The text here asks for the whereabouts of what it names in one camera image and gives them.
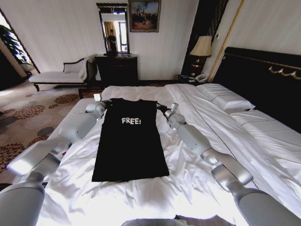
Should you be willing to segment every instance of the picture frame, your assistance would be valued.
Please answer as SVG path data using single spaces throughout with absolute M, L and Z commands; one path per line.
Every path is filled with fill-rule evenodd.
M 159 32 L 161 0 L 129 0 L 130 32 Z

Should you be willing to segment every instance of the wooden nightstand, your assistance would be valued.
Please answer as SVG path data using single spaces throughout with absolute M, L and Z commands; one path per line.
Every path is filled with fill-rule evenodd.
M 205 84 L 206 82 L 198 82 L 196 80 L 194 81 L 189 81 L 189 80 L 192 80 L 190 79 L 187 75 L 178 75 L 178 83 L 184 83 L 184 84 L 190 84 L 190 85 L 193 85 L 193 86 L 198 86 L 198 85 L 202 85 L 202 84 Z

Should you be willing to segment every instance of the gold headboard trim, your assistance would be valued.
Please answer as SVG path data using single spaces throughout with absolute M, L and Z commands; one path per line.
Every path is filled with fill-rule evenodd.
M 254 60 L 254 61 L 258 61 L 258 62 L 267 63 L 267 64 L 270 64 L 270 65 L 277 65 L 277 66 L 281 66 L 281 67 L 286 67 L 286 68 L 292 68 L 292 69 L 301 70 L 301 67 L 295 67 L 295 66 L 291 66 L 291 65 L 284 65 L 284 64 L 279 64 L 279 63 L 271 62 L 271 61 L 259 60 L 259 59 L 255 59 L 255 58 L 250 58 L 250 57 L 245 57 L 245 56 L 239 56 L 239 55 L 234 55 L 234 54 L 229 54 L 229 53 L 225 53 L 225 55 L 239 57 L 239 58 L 244 58 L 244 59 L 248 59 L 248 60 Z M 272 66 L 269 67 L 269 71 L 271 73 L 273 73 L 273 74 L 279 73 L 282 76 L 292 76 L 294 79 L 301 80 L 301 77 L 297 76 L 297 72 L 296 71 L 294 71 L 292 73 L 284 73 L 284 68 L 281 68 L 278 71 L 274 71 Z
M 293 68 L 293 69 L 301 70 L 301 67 L 295 67 L 295 66 L 291 66 L 291 65 L 278 64 L 278 63 L 271 62 L 271 61 L 259 60 L 259 59 L 255 59 L 255 58 L 250 58 L 250 57 L 245 57 L 245 56 L 239 56 L 239 55 L 234 55 L 234 54 L 230 54 L 230 53 L 225 53 L 225 55 L 234 56 L 234 57 L 240 57 L 240 58 L 249 59 L 249 60 L 255 60 L 255 61 L 258 61 L 258 62 L 263 62 L 263 63 L 267 63 L 267 64 L 271 64 L 271 65 L 278 65 L 278 66 L 282 66 L 282 67 L 288 67 L 288 68 Z

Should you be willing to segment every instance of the curtain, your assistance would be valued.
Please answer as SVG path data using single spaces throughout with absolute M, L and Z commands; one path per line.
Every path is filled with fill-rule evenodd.
M 110 30 L 114 31 L 114 35 L 116 35 L 115 27 L 113 22 L 104 22 L 104 29 L 105 29 L 105 37 L 107 38 L 110 35 Z M 110 43 L 107 41 L 108 44 L 108 51 L 111 51 Z

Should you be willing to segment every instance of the wooden dresser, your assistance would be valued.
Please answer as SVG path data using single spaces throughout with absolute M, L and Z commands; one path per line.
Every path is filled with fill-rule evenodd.
M 135 54 L 97 55 L 96 63 L 105 86 L 137 85 L 138 69 Z

